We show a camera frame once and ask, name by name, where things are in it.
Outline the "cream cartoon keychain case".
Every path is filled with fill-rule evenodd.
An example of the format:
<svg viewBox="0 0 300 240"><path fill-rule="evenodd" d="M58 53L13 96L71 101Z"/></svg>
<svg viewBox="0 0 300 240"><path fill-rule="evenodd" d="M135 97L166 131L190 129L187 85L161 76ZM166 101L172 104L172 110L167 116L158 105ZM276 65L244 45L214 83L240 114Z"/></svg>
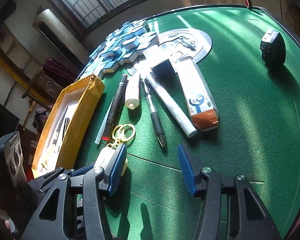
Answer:
<svg viewBox="0 0 300 240"><path fill-rule="evenodd" d="M98 173L101 172L101 170L105 171L106 168L110 165L110 161L115 157L116 150L123 150L123 153L127 153L125 144L119 144L116 149L106 146L99 153L98 158L96 159L93 166L93 172Z"/></svg>

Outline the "black red-tip pen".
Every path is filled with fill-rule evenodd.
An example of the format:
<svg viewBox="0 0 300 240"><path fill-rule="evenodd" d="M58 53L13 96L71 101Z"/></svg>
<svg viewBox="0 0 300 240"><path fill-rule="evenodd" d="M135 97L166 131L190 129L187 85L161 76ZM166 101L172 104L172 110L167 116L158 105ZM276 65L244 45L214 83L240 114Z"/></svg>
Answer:
<svg viewBox="0 0 300 240"><path fill-rule="evenodd" d="M119 111L119 106L121 103L121 99L123 97L123 94L125 92L126 89L126 85L127 85L127 81L128 81L128 75L127 74L123 74L121 76L121 79L119 81L117 90L114 94L112 103L111 103L111 107L108 113L108 117L106 120L106 125L104 128L104 132L102 134L102 140L106 141L106 142L110 142L111 140L111 132L113 130L114 127L114 121L115 118L117 116L117 113Z"/></svg>

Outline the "black rod-shaped pen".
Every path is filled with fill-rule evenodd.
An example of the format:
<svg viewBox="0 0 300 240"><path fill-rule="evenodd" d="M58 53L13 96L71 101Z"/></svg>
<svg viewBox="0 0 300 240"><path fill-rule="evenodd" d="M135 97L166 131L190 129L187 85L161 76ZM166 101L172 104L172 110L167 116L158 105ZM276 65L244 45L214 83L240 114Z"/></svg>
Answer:
<svg viewBox="0 0 300 240"><path fill-rule="evenodd" d="M63 125L62 139L64 139L64 137L65 137L66 131L67 131L68 126L69 126L69 123L70 123L70 119L69 118L65 118L64 125Z"/></svg>

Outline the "clear gel pen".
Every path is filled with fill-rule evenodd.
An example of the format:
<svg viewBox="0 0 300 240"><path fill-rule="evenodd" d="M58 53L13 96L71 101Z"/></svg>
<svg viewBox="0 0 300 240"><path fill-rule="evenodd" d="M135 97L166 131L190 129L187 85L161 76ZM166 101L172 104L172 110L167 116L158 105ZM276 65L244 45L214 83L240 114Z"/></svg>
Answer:
<svg viewBox="0 0 300 240"><path fill-rule="evenodd" d="M52 145L53 146L56 146L57 144L57 140L58 140L58 137L59 137L59 133L60 133L60 130L61 130L61 126L62 126L62 123L63 123L63 120L65 118L65 115L66 115L66 112L68 110L68 106L66 106L65 110L63 111L62 115L61 115L61 118L57 124L57 129L56 131L54 132L54 135L53 135L53 141L52 141Z"/></svg>

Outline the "translucent white pen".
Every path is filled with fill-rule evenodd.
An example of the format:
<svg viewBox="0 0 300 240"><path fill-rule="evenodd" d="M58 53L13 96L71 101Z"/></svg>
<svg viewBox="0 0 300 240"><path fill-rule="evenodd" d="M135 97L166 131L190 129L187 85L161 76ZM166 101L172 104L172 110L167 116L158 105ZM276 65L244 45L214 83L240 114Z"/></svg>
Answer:
<svg viewBox="0 0 300 240"><path fill-rule="evenodd" d="M104 133L104 129L105 129L105 126L106 126L106 121L107 121L107 118L108 118L108 115L109 115L109 112L110 112L110 109L111 109L111 106L112 106L112 103L113 103L113 100L111 101L108 109L107 109L107 112L104 116L104 119L102 121L102 124L100 126L100 129L98 130L98 134L96 136L96 139L95 139L95 144L99 145L100 144L100 141L101 141L101 138L102 138L102 135Z"/></svg>

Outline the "white marker pen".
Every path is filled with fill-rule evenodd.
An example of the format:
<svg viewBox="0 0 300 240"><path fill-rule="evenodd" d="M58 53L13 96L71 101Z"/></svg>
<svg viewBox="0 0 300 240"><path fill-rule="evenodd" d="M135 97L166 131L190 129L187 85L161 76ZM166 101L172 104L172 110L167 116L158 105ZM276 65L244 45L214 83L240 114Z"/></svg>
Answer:
<svg viewBox="0 0 300 240"><path fill-rule="evenodd" d="M197 133L197 129L194 127L179 105L170 96L167 90L155 80L150 72L146 74L146 80L157 93L186 136L188 138L193 137Z"/></svg>

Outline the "black grip gel pen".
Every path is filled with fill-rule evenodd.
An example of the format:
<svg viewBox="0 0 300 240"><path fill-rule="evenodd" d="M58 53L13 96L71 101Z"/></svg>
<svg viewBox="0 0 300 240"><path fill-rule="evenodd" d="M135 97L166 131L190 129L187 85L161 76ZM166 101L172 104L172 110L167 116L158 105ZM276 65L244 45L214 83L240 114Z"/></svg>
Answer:
<svg viewBox="0 0 300 240"><path fill-rule="evenodd" d="M157 112L157 109L153 103L152 96L151 96L151 90L149 88L149 85L147 84L147 81L145 78L141 79L142 87L145 92L145 97L147 100L147 105L150 111L151 121L154 129L154 133L157 137L157 140L162 148L166 147L166 137L165 132L163 130L159 114Z"/></svg>

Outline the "yellow taped cardboard box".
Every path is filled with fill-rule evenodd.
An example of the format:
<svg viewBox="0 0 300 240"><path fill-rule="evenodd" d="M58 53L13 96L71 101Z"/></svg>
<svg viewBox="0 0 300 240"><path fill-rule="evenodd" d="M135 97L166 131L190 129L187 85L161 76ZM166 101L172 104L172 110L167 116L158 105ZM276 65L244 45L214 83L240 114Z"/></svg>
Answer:
<svg viewBox="0 0 300 240"><path fill-rule="evenodd" d="M61 91L38 141L32 162L34 178L60 167L74 167L83 137L104 89L101 79L93 74Z"/></svg>

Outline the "white glue tube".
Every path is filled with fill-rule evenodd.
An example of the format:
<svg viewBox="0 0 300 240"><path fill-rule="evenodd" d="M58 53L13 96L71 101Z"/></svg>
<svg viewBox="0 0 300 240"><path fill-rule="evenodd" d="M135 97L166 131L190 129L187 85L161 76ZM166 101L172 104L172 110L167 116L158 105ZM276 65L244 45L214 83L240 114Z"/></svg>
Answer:
<svg viewBox="0 0 300 240"><path fill-rule="evenodd" d="M126 92L125 92L125 106L128 109L134 110L140 103L140 74L135 73L129 77Z"/></svg>

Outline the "small dark card box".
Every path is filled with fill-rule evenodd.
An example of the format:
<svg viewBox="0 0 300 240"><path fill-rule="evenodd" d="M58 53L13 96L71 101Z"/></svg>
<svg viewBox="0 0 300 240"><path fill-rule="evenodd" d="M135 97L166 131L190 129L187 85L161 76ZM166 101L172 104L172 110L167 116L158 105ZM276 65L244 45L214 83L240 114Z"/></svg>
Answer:
<svg viewBox="0 0 300 240"><path fill-rule="evenodd" d="M175 76L175 70L169 59L157 63L151 68L158 80L168 80Z"/></svg>

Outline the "pile of blue mahjong tiles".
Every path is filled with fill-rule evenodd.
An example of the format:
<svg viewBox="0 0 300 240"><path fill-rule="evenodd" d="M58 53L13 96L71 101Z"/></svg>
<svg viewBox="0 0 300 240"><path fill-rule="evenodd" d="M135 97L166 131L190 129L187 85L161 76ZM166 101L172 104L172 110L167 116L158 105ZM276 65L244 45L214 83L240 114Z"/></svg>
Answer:
<svg viewBox="0 0 300 240"><path fill-rule="evenodd" d="M132 63L143 52L159 44L159 31L147 20L125 22L120 29L109 33L106 40L99 44L89 55L89 61L77 79L89 75L103 78L113 73L119 66Z"/></svg>

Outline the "round silver table centre plate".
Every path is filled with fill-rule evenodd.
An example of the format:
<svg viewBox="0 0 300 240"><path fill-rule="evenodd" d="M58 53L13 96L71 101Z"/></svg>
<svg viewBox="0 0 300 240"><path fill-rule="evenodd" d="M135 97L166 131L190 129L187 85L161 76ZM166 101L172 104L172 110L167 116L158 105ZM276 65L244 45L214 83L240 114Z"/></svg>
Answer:
<svg viewBox="0 0 300 240"><path fill-rule="evenodd" d="M212 49L212 38L204 31L179 28L158 35L159 44L155 56L175 63L184 57L192 57L196 63L205 58Z"/></svg>

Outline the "black dome-shaped device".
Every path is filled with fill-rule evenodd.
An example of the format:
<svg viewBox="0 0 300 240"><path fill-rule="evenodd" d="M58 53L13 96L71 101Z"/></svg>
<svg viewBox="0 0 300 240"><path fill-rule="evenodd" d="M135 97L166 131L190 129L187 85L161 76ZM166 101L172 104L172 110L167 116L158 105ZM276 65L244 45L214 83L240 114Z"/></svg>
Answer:
<svg viewBox="0 0 300 240"><path fill-rule="evenodd" d="M261 57L269 65L281 65L286 60L285 41L278 31L268 29L261 39Z"/></svg>

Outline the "white air conditioner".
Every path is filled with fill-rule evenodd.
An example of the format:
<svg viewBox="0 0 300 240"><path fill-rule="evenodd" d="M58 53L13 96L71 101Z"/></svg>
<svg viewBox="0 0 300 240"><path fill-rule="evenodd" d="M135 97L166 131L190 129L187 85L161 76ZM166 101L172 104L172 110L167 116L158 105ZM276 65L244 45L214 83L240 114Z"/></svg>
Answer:
<svg viewBox="0 0 300 240"><path fill-rule="evenodd" d="M45 9L36 17L33 27L37 28L78 69L83 69L88 63L87 50L50 9Z"/></svg>

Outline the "red tape roll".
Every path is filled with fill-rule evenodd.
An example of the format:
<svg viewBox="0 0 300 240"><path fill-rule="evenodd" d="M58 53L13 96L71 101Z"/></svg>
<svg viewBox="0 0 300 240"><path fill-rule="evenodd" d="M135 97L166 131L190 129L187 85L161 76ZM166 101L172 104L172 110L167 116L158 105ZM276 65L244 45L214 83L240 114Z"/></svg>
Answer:
<svg viewBox="0 0 300 240"><path fill-rule="evenodd" d="M244 0L245 6L251 10L253 5L252 5L252 1L251 0Z"/></svg>

